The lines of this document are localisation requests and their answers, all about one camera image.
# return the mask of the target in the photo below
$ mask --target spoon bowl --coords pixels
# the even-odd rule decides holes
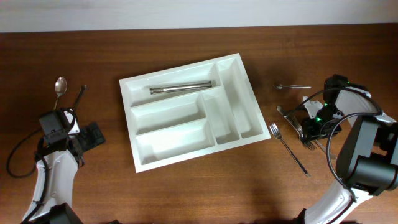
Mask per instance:
[[[274,87],[278,90],[281,90],[284,86],[282,84],[274,83]]]
[[[63,77],[59,77],[55,82],[55,92],[57,94],[57,99],[55,100],[54,109],[57,108],[58,99],[67,91],[67,80]]]

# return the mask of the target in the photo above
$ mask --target metal utensil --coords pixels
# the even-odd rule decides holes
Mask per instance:
[[[284,115],[285,110],[281,106],[277,106],[276,109],[281,113],[281,115]],[[300,139],[303,146],[311,151],[315,150],[316,147],[311,142],[304,142],[305,138],[304,138],[304,134],[303,134],[303,127],[301,127],[301,124],[299,123],[299,121],[297,121],[297,118],[295,116],[290,116],[290,115],[284,116],[284,118],[296,130],[296,132],[298,133],[298,138]]]
[[[274,87],[278,90],[283,88],[311,88],[311,86],[302,86],[302,85],[282,85],[280,83],[274,83]]]
[[[316,144],[319,146],[319,148],[321,148],[322,151],[326,154],[326,148],[325,148],[318,140],[315,140],[315,143],[316,143]],[[336,160],[337,157],[336,157],[334,154],[330,153],[330,159]]]
[[[59,77],[55,82],[55,92],[57,93],[57,99],[55,100],[54,109],[57,108],[58,99],[67,91],[67,80],[63,77]]]
[[[73,104],[73,111],[74,111],[75,113],[76,113],[76,110],[77,110],[77,105],[79,105],[80,99],[82,98],[82,96],[83,96],[83,94],[84,94],[86,88],[87,88],[87,85],[83,85],[83,86],[81,86],[81,88],[80,88],[79,95],[77,96],[76,101],[75,101],[75,103]]]
[[[294,161],[300,166],[301,170],[304,172],[304,174],[307,177],[311,177],[311,175],[305,170],[304,166],[301,164],[301,162],[296,158],[296,156],[293,154],[293,152],[290,150],[290,148],[286,145],[285,141],[282,139],[282,134],[280,133],[278,127],[276,126],[275,123],[269,126],[269,129],[271,130],[271,133],[274,135],[276,139],[279,139],[283,145],[286,147],[290,155],[292,155]]]
[[[188,84],[177,85],[177,86],[150,88],[149,92],[151,94],[171,93],[171,92],[175,92],[175,91],[199,90],[199,89],[211,88],[211,87],[213,87],[213,84],[211,83],[211,81],[208,81],[208,82],[203,82],[203,83],[188,83]]]

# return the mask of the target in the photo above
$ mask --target white cutlery tray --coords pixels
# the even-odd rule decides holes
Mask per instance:
[[[214,87],[149,93],[205,81]],[[270,138],[239,54],[119,82],[136,172]]]

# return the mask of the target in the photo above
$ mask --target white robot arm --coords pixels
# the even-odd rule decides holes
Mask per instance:
[[[369,92],[367,92],[366,90],[360,89],[360,88],[355,88],[355,87],[347,87],[350,88],[352,90],[356,90],[358,92],[364,93],[366,96],[371,97],[371,95],[369,94]],[[311,118],[316,118],[318,115],[318,112],[323,108],[323,105],[319,102],[319,101],[307,101],[304,104],[305,108],[308,111],[308,114]],[[376,113],[377,109],[375,108],[375,106],[370,103],[367,99],[365,99],[364,97],[358,95],[357,93],[353,93],[350,91],[340,91],[338,96],[336,97],[335,100],[335,106],[336,108],[339,110],[338,114],[334,114],[334,118],[338,119],[341,118],[343,115],[347,115],[347,114],[352,114],[352,113],[358,113],[358,112],[372,112],[372,113]],[[394,121],[392,118],[388,117],[386,114],[382,114],[380,116],[376,116],[375,117],[377,119],[377,122],[374,122],[373,124],[373,135],[372,134],[368,134],[366,133],[367,131],[371,132],[371,130],[369,130],[368,128],[363,128],[358,132],[355,132],[360,126],[361,122],[358,122],[356,129],[354,130],[355,134],[358,134],[356,137],[357,139],[355,139],[354,137],[349,136],[348,140],[346,141],[345,147],[343,147],[342,153],[340,153],[341,157],[345,157],[340,158],[340,167],[345,168],[345,164],[347,163],[346,158],[350,158],[350,156],[347,156],[347,153],[345,153],[345,151],[349,151],[348,148],[350,146],[353,147],[357,147],[357,145],[360,145],[361,143],[365,142],[365,144],[368,145],[362,145],[362,146],[358,146],[358,147],[366,147],[369,148],[369,143],[373,143],[375,141],[375,135],[378,132],[378,125],[380,126],[385,126],[385,127],[391,127],[393,123],[395,123],[396,121]],[[354,124],[356,124],[356,119],[357,117],[352,117],[352,118],[348,118],[348,121],[350,123],[351,126],[354,126]],[[362,139],[360,139],[361,136],[366,136],[369,142],[366,141],[362,141]],[[359,154],[361,155],[361,152],[359,150],[353,150],[351,152],[354,152],[354,154]],[[377,161],[378,157],[375,155],[371,155],[369,158],[367,158],[368,160],[360,160],[359,162],[362,162],[361,164],[363,164],[363,166],[361,167],[361,169],[364,169],[365,165],[369,166],[367,167],[367,169],[369,169],[370,172],[375,171],[377,168],[377,166],[384,166],[385,164],[382,163],[378,163],[379,161]],[[351,182],[350,186],[354,186],[351,187],[351,190],[353,191],[353,193],[355,194],[355,199],[356,201],[352,203],[352,205],[349,207],[349,209],[346,209],[349,205],[350,202],[352,202],[352,198],[351,198],[351,193],[349,190],[345,189],[337,180],[334,180],[334,182],[332,183],[331,187],[328,189],[328,191],[326,192],[326,194],[312,207],[310,207],[308,210],[305,211],[304,216],[302,218],[303,223],[305,224],[326,224],[326,223],[340,223],[342,222],[347,215],[349,215],[358,205],[360,205],[361,203],[363,203],[364,201],[369,200],[370,198],[373,197],[373,195],[379,195],[382,190],[392,190],[396,187],[397,183],[396,183],[396,176],[394,177],[394,170],[396,169],[396,164],[388,164],[388,167],[386,166],[386,170],[388,172],[388,169],[391,169],[391,176],[387,177],[387,180],[392,181],[390,186],[381,188],[381,189],[377,189],[375,190],[378,186],[378,183],[376,183],[377,181],[370,181],[370,180],[366,180],[367,178],[371,178],[371,177],[367,177],[364,174],[360,174],[360,172],[362,171],[358,171],[359,167],[355,167],[353,169],[357,169],[355,170],[357,173],[359,173],[358,175],[353,175],[354,171],[352,171],[353,173],[350,174],[353,177],[348,177],[348,178],[344,178],[344,180],[346,182]]]
[[[61,205],[67,203],[72,207],[72,190],[73,190],[73,179],[78,169],[78,164],[74,156],[69,150],[56,151],[44,157],[49,166],[47,172],[48,184],[45,193],[43,205],[37,212],[29,219],[30,221],[35,220],[42,215],[47,214],[54,205]],[[35,192],[33,195],[32,203],[24,215],[24,219],[35,209],[37,202],[42,196],[44,187],[44,164],[42,161],[37,162],[37,181]]]

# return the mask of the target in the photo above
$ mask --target utensil handle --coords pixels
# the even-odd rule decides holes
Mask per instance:
[[[83,96],[83,94],[84,94],[86,88],[87,88],[87,85],[83,85],[83,86],[80,88],[79,95],[77,96],[76,101],[75,101],[75,103],[73,104],[73,111],[74,111],[75,113],[76,113],[77,105],[79,105],[80,99],[82,98],[82,96]]]
[[[326,148],[325,148],[320,142],[318,142],[318,140],[315,140],[315,143],[316,143],[316,144],[319,146],[319,148],[321,148],[322,151],[326,154]],[[337,157],[336,157],[333,153],[330,153],[330,159],[336,160]]]
[[[293,154],[293,152],[290,150],[290,148],[286,145],[285,141],[283,141],[282,139],[280,140],[283,145],[286,147],[286,149],[288,150],[288,152],[290,153],[290,155],[293,157],[294,161],[296,161],[297,165],[300,166],[301,170],[304,172],[304,174],[307,177],[311,177],[311,175],[305,170],[304,166],[301,164],[301,162],[296,158],[296,156]]]
[[[285,110],[281,106],[277,106],[276,109],[281,113],[283,116],[285,113]],[[290,125],[293,126],[293,128],[296,130],[297,133],[299,133],[300,136],[303,136],[303,127],[301,124],[297,121],[295,116],[284,116],[284,118],[289,122]]]
[[[57,109],[57,104],[58,104],[58,99],[59,99],[60,97],[59,96],[57,96],[57,99],[55,100],[55,105],[54,105],[54,109]]]
[[[150,88],[149,92],[151,94],[158,94],[158,93],[171,93],[175,91],[184,91],[184,90],[199,90],[203,88],[211,88],[213,84],[211,81],[204,82],[204,83],[190,83],[184,85],[177,85],[177,86],[168,86],[162,88]]]
[[[284,86],[284,88],[311,88],[311,86],[289,85],[289,86]]]

